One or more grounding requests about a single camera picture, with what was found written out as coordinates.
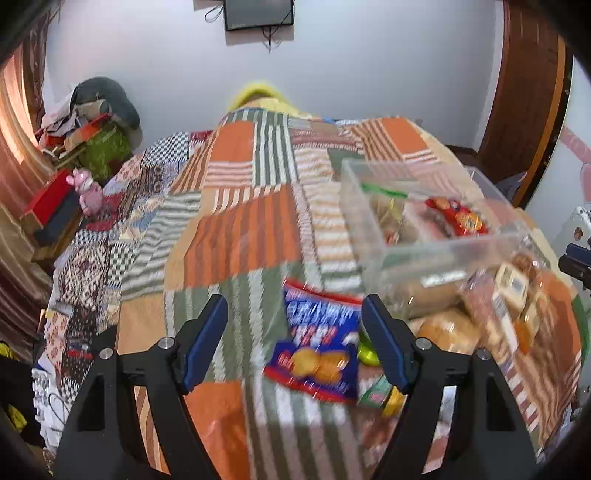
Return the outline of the brown wooden door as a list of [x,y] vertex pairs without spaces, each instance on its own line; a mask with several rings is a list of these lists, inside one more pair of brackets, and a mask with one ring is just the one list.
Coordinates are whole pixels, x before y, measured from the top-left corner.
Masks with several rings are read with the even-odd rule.
[[478,159],[495,183],[523,176],[512,203],[525,207],[562,127],[572,54],[533,1],[503,3],[502,39],[499,76]]

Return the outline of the blue biscuit snack bag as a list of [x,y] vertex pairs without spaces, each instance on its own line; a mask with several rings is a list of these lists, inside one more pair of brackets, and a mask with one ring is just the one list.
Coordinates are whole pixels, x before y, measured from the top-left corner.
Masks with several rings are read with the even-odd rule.
[[276,342],[263,374],[324,402],[358,399],[362,301],[283,282],[287,340]]

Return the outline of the pile of clothes and bags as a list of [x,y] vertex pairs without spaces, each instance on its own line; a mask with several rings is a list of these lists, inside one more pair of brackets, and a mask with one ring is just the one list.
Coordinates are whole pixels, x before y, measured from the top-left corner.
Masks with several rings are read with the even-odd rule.
[[116,81],[92,77],[77,84],[35,131],[56,168],[85,168],[104,184],[142,142],[137,109]]

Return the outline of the round bun in wrapper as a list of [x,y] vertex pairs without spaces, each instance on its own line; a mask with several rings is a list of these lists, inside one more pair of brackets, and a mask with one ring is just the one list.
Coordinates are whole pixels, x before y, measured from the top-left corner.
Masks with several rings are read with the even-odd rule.
[[467,315],[456,308],[410,320],[416,337],[424,337],[440,349],[471,355],[477,348],[481,333]]

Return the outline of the green-edged clear snack bag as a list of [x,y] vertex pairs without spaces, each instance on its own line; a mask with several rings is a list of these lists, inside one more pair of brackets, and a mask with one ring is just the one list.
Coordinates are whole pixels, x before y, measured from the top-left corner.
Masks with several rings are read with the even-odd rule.
[[401,240],[403,230],[408,226],[404,214],[408,196],[372,183],[362,183],[361,187],[363,193],[369,196],[370,207],[374,211],[386,244],[397,244]]

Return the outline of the barcode bread loaf pack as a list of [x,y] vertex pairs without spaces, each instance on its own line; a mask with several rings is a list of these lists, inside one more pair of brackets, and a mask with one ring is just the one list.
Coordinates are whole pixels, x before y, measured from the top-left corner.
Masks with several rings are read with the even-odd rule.
[[513,320],[493,275],[476,271],[460,288],[460,298],[472,322],[481,333],[480,344],[495,358],[513,356],[519,342]]

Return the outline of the red and black box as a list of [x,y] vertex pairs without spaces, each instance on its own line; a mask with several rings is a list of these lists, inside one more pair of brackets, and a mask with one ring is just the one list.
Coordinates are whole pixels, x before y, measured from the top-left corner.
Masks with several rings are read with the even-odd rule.
[[55,244],[71,223],[79,223],[79,196],[66,180],[69,175],[68,169],[55,173],[19,218],[21,227],[37,247]]

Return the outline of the patchwork striped bed quilt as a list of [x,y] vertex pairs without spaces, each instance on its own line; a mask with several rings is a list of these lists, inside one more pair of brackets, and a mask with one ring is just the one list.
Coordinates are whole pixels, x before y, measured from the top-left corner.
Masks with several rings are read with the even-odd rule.
[[57,479],[526,479],[588,350],[544,236],[401,117],[246,106],[131,157],[53,274]]

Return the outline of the striped brown curtain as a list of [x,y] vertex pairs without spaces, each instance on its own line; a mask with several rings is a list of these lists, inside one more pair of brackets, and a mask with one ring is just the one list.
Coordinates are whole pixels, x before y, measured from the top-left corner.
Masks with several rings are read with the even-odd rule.
[[29,202],[55,173],[34,136],[45,114],[49,24],[45,12],[1,64],[1,340],[26,363],[51,290],[49,276],[32,262],[34,239],[21,222]]

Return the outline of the red snack bag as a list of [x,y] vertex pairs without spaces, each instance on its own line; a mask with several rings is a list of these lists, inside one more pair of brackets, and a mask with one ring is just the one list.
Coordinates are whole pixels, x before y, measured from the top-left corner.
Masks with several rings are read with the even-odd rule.
[[484,219],[453,198],[431,197],[425,201],[428,214],[449,237],[469,237],[489,233]]

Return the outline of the pink plush toy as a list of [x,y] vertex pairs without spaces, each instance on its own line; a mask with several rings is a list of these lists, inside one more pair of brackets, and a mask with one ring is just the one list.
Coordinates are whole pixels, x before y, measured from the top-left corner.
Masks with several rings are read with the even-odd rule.
[[72,186],[79,197],[82,213],[91,217],[96,215],[102,206],[102,187],[94,180],[89,170],[74,168],[66,177],[68,185]]

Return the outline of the green label snack packet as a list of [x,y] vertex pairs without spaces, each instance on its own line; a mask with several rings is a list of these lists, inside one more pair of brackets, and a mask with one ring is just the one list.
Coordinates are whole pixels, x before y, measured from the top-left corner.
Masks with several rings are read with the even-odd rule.
[[367,408],[379,408],[384,417],[390,418],[400,415],[406,399],[396,386],[389,383],[385,375],[381,375],[363,391],[358,404]]

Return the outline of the white suitcase with stickers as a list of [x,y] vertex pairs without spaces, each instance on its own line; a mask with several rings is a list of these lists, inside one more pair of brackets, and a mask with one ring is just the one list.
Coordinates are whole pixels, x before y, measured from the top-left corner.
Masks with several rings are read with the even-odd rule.
[[590,207],[578,206],[564,223],[552,247],[559,258],[566,253],[569,243],[575,243],[590,250]]

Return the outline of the orange-label long cake pack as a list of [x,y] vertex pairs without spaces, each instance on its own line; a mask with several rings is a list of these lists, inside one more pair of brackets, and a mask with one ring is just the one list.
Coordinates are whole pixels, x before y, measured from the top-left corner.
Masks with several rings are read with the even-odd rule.
[[511,352],[530,354],[540,325],[549,315],[542,271],[532,254],[516,252],[494,275],[493,306]]

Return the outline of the yellow headboard cushion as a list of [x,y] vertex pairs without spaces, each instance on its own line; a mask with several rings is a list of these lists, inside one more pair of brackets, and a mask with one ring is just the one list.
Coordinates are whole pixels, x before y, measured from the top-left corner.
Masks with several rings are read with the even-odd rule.
[[243,87],[231,101],[228,111],[240,108],[263,108],[297,118],[312,118],[310,113],[298,110],[291,105],[279,90],[263,82],[252,82]]

